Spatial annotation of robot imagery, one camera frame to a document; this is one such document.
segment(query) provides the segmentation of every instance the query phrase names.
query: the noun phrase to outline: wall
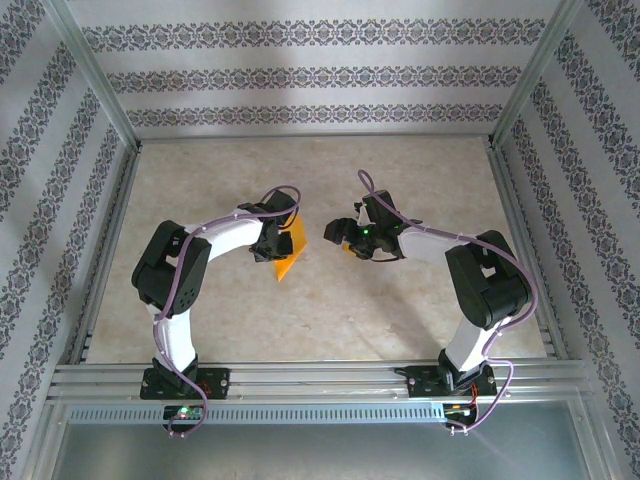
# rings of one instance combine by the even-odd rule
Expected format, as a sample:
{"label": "wall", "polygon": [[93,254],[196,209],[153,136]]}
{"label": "wall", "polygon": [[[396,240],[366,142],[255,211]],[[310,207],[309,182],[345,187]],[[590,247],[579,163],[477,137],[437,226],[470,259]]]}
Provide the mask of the wall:
{"label": "wall", "polygon": [[81,315],[124,147],[42,5],[0,0],[0,14],[4,479],[22,471],[53,367]]}
{"label": "wall", "polygon": [[558,0],[74,0],[143,139],[490,133]]}
{"label": "wall", "polygon": [[585,2],[504,144],[546,287],[640,478],[640,16]]}

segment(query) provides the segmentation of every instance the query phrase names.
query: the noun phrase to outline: marble floor surface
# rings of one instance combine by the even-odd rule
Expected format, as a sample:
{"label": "marble floor surface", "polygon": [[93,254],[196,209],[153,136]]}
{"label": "marble floor surface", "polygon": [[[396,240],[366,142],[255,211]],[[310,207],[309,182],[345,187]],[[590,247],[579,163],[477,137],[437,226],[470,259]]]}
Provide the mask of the marble floor surface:
{"label": "marble floor surface", "polygon": [[[462,313],[446,267],[375,264],[323,240],[354,215],[368,170],[411,218],[454,232],[509,239],[480,138],[339,137],[192,141],[144,146],[88,355],[148,363],[151,321],[131,273],[157,225],[186,225],[257,202],[273,186],[302,190],[308,245],[281,283],[272,264],[237,249],[209,264],[192,309],[201,361],[436,358]],[[544,356],[535,321],[505,333],[497,356]]]}

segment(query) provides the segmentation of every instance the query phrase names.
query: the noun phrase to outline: purple cable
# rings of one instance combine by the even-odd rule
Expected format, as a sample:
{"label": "purple cable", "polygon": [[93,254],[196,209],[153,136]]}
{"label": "purple cable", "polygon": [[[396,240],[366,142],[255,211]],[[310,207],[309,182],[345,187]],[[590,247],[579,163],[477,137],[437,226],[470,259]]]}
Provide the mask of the purple cable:
{"label": "purple cable", "polygon": [[[300,193],[300,190],[298,190],[296,187],[293,187],[291,185],[280,185],[279,187],[275,187],[272,188],[271,190],[269,190],[264,197],[262,197],[262,200],[260,200],[261,202],[264,201],[270,194],[272,194],[273,192],[277,191],[277,190],[281,190],[281,189],[289,189],[289,190],[293,190],[296,195],[298,196],[295,204],[289,208],[286,208],[284,210],[280,210],[278,212],[273,212],[273,213],[243,213],[243,214],[233,214],[233,215],[227,215],[226,217],[221,217],[221,218],[217,218],[215,220],[211,220],[210,222],[205,223],[204,225],[201,225],[200,227],[196,228],[193,232],[191,232],[187,238],[185,239],[184,243],[182,244],[182,248],[180,249],[180,254],[178,255],[178,262],[176,264],[176,272],[173,276],[173,282],[171,283],[171,289],[169,290],[169,295],[167,297],[166,303],[164,308],[162,309],[162,311],[155,316],[155,318],[153,319],[153,339],[156,342],[156,347],[158,348],[158,351],[160,352],[160,355],[162,355],[162,359],[166,362],[167,366],[169,367],[169,369],[175,373],[178,378],[180,378],[183,382],[185,382],[187,385],[189,385],[191,388],[193,388],[198,395],[200,395],[202,397],[202,401],[203,401],[203,411],[202,411],[202,416],[200,418],[200,420],[198,421],[198,423],[196,423],[193,427],[191,427],[189,430],[187,430],[186,432],[182,432],[180,434],[181,438],[186,438],[187,436],[191,435],[192,433],[194,433],[196,430],[198,430],[202,424],[204,423],[204,421],[207,418],[207,412],[209,411],[209,406],[208,406],[208,402],[207,402],[207,395],[204,393],[204,391],[193,381],[191,381],[186,375],[184,375],[180,370],[178,370],[176,368],[176,366],[173,364],[173,362],[169,359],[169,357],[167,356],[165,350],[164,350],[164,346],[162,344],[162,341],[160,340],[160,333],[159,333],[159,323],[167,318],[167,314],[169,313],[169,310],[171,309],[171,305],[173,304],[173,300],[176,298],[176,292],[178,290],[178,283],[180,281],[180,274],[182,273],[182,267],[184,265],[184,258],[187,254],[187,248],[189,247],[189,244],[191,243],[191,241],[197,237],[198,235],[200,235],[202,232],[206,231],[209,228],[212,227],[216,227],[218,225],[222,225],[225,223],[230,223],[230,222],[235,222],[238,220],[248,220],[248,219],[258,219],[258,218],[273,218],[273,217],[279,217],[281,215],[285,215],[287,213],[291,213],[294,210],[296,210],[299,206],[300,206],[300,200],[302,199],[302,194]],[[174,435],[174,431],[171,429],[171,426],[173,425],[175,418],[172,418],[169,421],[169,424],[167,425],[167,429],[169,430],[169,436],[173,437]]]}
{"label": "purple cable", "polygon": [[500,326],[500,327],[496,328],[496,331],[493,332],[491,337],[489,337],[489,340],[487,341],[487,343],[485,344],[484,348],[482,349],[482,356],[485,357],[489,363],[497,364],[497,365],[506,365],[506,366],[509,367],[509,374],[507,375],[507,378],[506,378],[506,380],[504,382],[504,385],[502,386],[502,388],[498,392],[498,395],[496,395],[496,398],[493,400],[493,402],[491,403],[491,405],[489,406],[487,411],[480,418],[478,418],[472,425],[466,426],[466,425],[464,425],[464,424],[462,424],[460,422],[455,422],[453,420],[449,420],[449,423],[459,427],[458,430],[454,430],[455,432],[468,432],[468,431],[471,431],[474,428],[477,428],[478,426],[480,426],[487,419],[487,417],[489,417],[489,415],[491,415],[491,413],[495,410],[496,406],[498,405],[498,402],[502,399],[502,397],[504,396],[505,392],[507,391],[507,388],[511,384],[511,379],[513,378],[513,373],[515,371],[515,367],[514,367],[513,363],[511,363],[509,360],[506,360],[506,359],[489,358],[487,356],[487,353],[489,352],[489,349],[491,348],[493,343],[496,341],[496,338],[501,336],[503,331],[505,331],[505,330],[507,330],[507,329],[509,329],[511,327],[515,327],[516,325],[519,325],[522,322],[525,322],[531,316],[533,316],[533,313],[535,312],[536,308],[538,307],[538,298],[539,298],[538,288],[536,287],[533,275],[531,275],[531,273],[525,268],[525,266],[522,265],[522,263],[520,263],[513,255],[509,255],[504,250],[501,250],[498,247],[496,247],[494,245],[491,245],[490,243],[484,242],[484,241],[479,240],[479,239],[477,239],[475,237],[469,237],[467,235],[462,235],[462,234],[457,234],[456,235],[455,233],[446,232],[444,230],[438,230],[438,229],[431,228],[431,227],[425,227],[423,225],[418,225],[417,223],[412,222],[410,219],[408,219],[407,217],[402,215],[398,210],[396,210],[391,205],[389,205],[387,202],[382,200],[382,198],[380,198],[380,196],[375,191],[376,189],[375,189],[375,185],[373,183],[373,178],[371,178],[371,175],[369,175],[369,173],[367,173],[365,170],[360,169],[360,170],[358,170],[358,178],[360,179],[360,181],[364,185],[364,188],[367,189],[367,191],[371,194],[371,196],[373,198],[375,198],[384,208],[389,210],[389,212],[393,213],[396,217],[398,217],[400,220],[402,220],[407,225],[410,225],[410,226],[412,226],[414,228],[417,228],[418,230],[421,230],[421,231],[423,231],[425,233],[430,233],[432,235],[436,235],[436,236],[439,236],[439,237],[442,237],[442,238],[446,238],[448,240],[462,240],[463,242],[474,243],[474,244],[476,244],[476,245],[478,245],[478,246],[480,246],[482,248],[490,250],[490,251],[494,252],[496,255],[499,255],[502,258],[504,258],[505,260],[509,261],[514,267],[516,267],[520,271],[520,273],[522,273],[524,278],[529,283],[529,287],[531,288],[531,303],[529,304],[529,308],[520,317],[518,317],[516,320],[512,320],[509,323],[507,323],[506,325],[503,325],[503,326]]}

